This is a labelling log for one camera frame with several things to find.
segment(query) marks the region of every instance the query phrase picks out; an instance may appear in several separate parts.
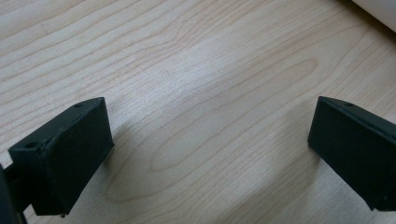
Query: screw hole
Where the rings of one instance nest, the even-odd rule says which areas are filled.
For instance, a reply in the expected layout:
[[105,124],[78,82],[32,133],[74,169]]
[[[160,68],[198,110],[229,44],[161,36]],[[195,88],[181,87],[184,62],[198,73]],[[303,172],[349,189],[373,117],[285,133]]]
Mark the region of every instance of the screw hole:
[[28,144],[26,144],[25,147],[36,147],[36,146],[38,146],[38,142],[31,142],[31,143],[28,143]]

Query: wood grain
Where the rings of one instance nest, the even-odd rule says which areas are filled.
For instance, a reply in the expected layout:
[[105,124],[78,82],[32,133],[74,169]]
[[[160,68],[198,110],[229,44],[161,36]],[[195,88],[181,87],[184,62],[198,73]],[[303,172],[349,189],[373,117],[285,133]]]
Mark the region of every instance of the wood grain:
[[0,2],[0,162],[105,96],[116,146],[29,223],[396,223],[306,139],[319,95],[396,122],[395,34],[350,2]]

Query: white object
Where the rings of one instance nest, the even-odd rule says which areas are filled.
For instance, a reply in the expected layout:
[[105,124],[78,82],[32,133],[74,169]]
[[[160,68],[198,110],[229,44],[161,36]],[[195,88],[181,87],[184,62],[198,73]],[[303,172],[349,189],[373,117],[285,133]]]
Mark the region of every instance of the white object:
[[353,0],[396,32],[396,0]]

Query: light wooden surface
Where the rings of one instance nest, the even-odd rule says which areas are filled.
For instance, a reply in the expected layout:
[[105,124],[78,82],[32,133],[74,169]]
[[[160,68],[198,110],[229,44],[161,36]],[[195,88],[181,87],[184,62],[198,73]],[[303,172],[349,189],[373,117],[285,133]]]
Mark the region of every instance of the light wooden surface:
[[395,223],[306,139],[319,95],[396,122],[395,34],[348,1],[0,3],[0,148],[105,96],[116,146],[66,218]]

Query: black plastic block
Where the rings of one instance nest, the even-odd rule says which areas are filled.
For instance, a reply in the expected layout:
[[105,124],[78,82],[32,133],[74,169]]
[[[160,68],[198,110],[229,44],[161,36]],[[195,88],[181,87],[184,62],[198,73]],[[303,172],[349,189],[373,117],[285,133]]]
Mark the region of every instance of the black plastic block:
[[9,149],[38,215],[68,214],[114,146],[105,98],[66,109]]
[[396,125],[319,97],[308,143],[371,209],[396,210]]

